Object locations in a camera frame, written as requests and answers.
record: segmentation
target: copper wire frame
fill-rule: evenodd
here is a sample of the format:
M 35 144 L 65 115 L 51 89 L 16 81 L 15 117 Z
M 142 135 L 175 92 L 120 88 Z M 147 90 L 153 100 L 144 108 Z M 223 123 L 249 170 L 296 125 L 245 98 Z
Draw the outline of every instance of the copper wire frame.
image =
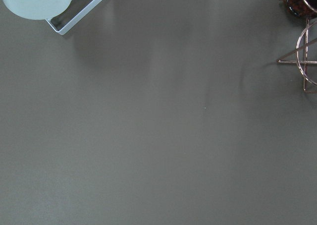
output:
M 300 37 L 297 40 L 295 50 L 281 56 L 278 60 L 276 60 L 277 63 L 286 63 L 286 64 L 296 64 L 297 65 L 300 73 L 302 74 L 302 76 L 304 78 L 303 90 L 305 93 L 308 93 L 308 94 L 317 93 L 317 90 L 309 90 L 308 89 L 308 83 L 311 83 L 311 84 L 317 86 L 317 82 L 314 81 L 313 79 L 311 79 L 307 73 L 308 72 L 308 65 L 313 66 L 313 65 L 317 64 L 317 61 L 307 60 L 308 59 L 308 50 L 309 50 L 308 47 L 317 42 L 317 38 L 311 40 L 310 42 L 308 41 L 309 30 L 310 30 L 310 28 L 312 28 L 316 24 L 317 24 L 317 21 L 310 23 L 310 20 L 306 19 L 306 27 L 302 31 Z M 300 47 L 300 43 L 301 43 L 303 37 L 305 37 L 305 41 L 304 41 L 304 44 Z M 299 60 L 300 50 L 304 50 L 303 60 Z M 295 54 L 295 60 L 285 60 L 286 57 L 288 57 L 292 54 Z

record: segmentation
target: dark red glass object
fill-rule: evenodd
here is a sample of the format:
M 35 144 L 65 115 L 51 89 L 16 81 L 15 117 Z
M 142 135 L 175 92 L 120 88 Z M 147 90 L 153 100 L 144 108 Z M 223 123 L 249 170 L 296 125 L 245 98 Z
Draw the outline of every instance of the dark red glass object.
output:
M 317 17 L 317 0 L 283 0 L 289 12 L 300 18 Z

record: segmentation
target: gray countertop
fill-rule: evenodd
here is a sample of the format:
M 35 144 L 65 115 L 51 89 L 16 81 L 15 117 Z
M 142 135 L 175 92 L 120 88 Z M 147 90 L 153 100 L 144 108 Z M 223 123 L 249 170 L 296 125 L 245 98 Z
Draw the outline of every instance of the gray countertop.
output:
M 4 225 L 314 225 L 317 95 L 278 0 L 104 0 L 64 36 L 0 3 Z

